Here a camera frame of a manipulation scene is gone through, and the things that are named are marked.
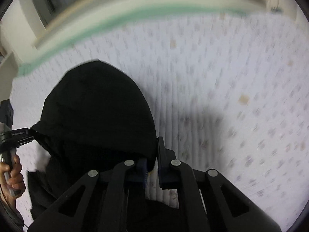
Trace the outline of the person's left hand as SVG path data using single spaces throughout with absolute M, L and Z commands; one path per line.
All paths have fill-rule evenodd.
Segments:
M 22 196 L 26 189 L 24 177 L 21 174 L 22 165 L 18 155 L 14 156 L 14 161 L 15 163 L 12 169 L 6 163 L 1 162 L 1 200 L 12 210 L 16 209 L 16 200 Z M 5 180 L 5 172 L 10 173 L 11 178 L 9 180 Z M 20 191 L 20 193 L 12 196 L 9 189 Z

